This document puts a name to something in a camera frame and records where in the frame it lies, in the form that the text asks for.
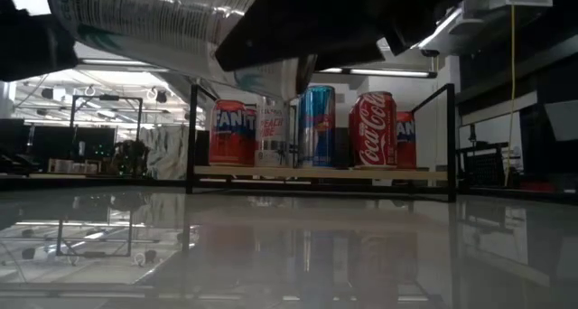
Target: shelf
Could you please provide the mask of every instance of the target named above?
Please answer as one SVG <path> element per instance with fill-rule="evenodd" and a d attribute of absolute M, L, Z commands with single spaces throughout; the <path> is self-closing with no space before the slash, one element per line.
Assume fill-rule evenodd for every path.
<path fill-rule="evenodd" d="M 447 180 L 446 172 L 415 170 L 337 170 L 337 169 L 294 169 L 233 166 L 195 166 L 195 174 L 259 175 L 268 177 L 341 178 L 341 179 L 403 179 L 403 180 Z"/>

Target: blue can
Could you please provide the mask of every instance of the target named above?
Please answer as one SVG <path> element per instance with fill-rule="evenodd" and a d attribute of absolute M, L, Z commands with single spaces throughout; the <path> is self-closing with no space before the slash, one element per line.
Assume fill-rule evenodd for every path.
<path fill-rule="evenodd" d="M 298 166 L 333 167 L 335 146 L 335 89 L 309 87 L 299 98 Z"/>

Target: white can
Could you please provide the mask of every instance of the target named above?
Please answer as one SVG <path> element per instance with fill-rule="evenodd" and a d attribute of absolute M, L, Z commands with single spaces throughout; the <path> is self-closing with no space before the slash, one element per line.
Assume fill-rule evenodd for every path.
<path fill-rule="evenodd" d="M 255 0 L 49 0 L 80 42 L 263 96 L 294 98 L 314 56 L 225 72 L 215 51 Z"/>
<path fill-rule="evenodd" d="M 262 97 L 257 105 L 255 166 L 287 166 L 289 117 L 287 104 Z"/>

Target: fanta logo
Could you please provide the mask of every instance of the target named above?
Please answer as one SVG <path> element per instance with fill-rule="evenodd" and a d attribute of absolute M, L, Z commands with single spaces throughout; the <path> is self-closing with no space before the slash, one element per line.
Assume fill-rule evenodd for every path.
<path fill-rule="evenodd" d="M 246 127 L 255 130 L 255 116 L 248 116 L 243 110 L 215 110 L 215 122 L 218 131 L 242 131 Z"/>
<path fill-rule="evenodd" d="M 414 142 L 415 141 L 415 122 L 398 122 L 397 123 L 397 142 Z"/>

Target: soda can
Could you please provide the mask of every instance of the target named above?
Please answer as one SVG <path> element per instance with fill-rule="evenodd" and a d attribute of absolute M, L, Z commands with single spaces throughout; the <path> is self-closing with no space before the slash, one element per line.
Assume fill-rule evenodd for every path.
<path fill-rule="evenodd" d="M 92 48 L 236 89 L 290 99 L 316 56 L 224 71 L 215 52 L 255 0 L 48 0 L 54 18 Z"/>
<path fill-rule="evenodd" d="M 299 98 L 298 166 L 333 167 L 335 89 L 309 87 Z"/>
<path fill-rule="evenodd" d="M 249 166 L 248 150 L 254 150 L 250 137 L 251 120 L 245 104 L 234 100 L 218 100 L 210 117 L 210 165 Z"/>
<path fill-rule="evenodd" d="M 245 160 L 248 166 L 255 166 L 255 149 L 256 149 L 256 124 L 257 111 L 256 104 L 245 104 L 247 116 L 245 117 L 245 128 L 247 129 L 247 138 L 253 141 L 251 146 L 245 149 Z"/>
<path fill-rule="evenodd" d="M 359 96 L 352 110 L 351 142 L 355 167 L 397 167 L 396 102 L 389 92 Z"/>
<path fill-rule="evenodd" d="M 258 104 L 256 130 L 256 166 L 283 167 L 287 165 L 288 116 L 281 100 L 262 97 Z"/>
<path fill-rule="evenodd" d="M 397 168 L 415 169 L 415 119 L 411 112 L 397 113 Z"/>

